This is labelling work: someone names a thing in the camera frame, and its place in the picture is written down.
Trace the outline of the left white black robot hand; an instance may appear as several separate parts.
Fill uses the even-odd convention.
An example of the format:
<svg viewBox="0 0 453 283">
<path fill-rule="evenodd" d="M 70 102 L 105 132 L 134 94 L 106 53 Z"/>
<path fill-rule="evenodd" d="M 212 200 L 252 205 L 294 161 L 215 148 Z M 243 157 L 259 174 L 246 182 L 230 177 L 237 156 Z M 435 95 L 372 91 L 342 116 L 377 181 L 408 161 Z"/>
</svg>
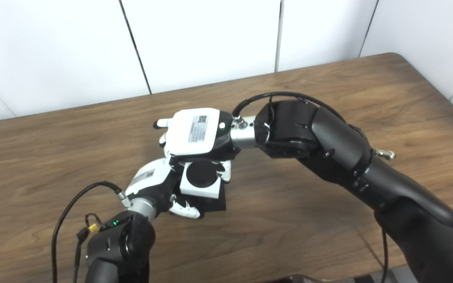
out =
<svg viewBox="0 0 453 283">
<path fill-rule="evenodd" d="M 146 216 L 150 222 L 162 213 L 201 219 L 204 213 L 192 206 L 176 190 L 182 173 L 173 170 L 165 158 L 147 163 L 138 170 L 125 194 L 131 201 L 129 211 Z"/>
</svg>

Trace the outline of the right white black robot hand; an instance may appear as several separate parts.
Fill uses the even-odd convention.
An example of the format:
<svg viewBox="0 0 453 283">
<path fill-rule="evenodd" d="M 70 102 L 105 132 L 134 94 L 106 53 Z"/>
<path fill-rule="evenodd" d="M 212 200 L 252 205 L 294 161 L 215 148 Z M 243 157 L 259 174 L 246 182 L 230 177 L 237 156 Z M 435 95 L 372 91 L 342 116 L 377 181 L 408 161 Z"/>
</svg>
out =
<svg viewBox="0 0 453 283">
<path fill-rule="evenodd" d="M 167 131 L 160 145 L 179 162 L 210 161 L 228 163 L 236 150 L 230 136 L 233 118 L 215 108 L 180 110 L 169 119 L 159 119 L 155 129 Z"/>
</svg>

